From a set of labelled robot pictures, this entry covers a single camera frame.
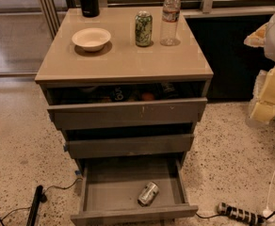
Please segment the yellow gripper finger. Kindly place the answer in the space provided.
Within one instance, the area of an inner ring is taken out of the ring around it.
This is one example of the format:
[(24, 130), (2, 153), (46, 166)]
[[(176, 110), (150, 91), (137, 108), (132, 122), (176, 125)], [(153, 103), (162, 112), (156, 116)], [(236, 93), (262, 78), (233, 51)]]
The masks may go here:
[(244, 44), (249, 47), (264, 47), (266, 38), (267, 24), (261, 25), (244, 39)]
[(275, 67), (268, 72), (259, 72), (252, 94), (250, 119), (269, 123), (275, 117)]

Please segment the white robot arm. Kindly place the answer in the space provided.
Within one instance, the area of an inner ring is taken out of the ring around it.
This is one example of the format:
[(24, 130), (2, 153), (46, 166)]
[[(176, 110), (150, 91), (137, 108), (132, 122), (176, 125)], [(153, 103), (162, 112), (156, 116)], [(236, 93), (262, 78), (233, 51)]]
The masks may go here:
[[(266, 58), (275, 62), (275, 13), (244, 39), (244, 44), (264, 49)], [(275, 66), (268, 72), (261, 70), (256, 77), (248, 119), (253, 124), (269, 124), (275, 117)]]

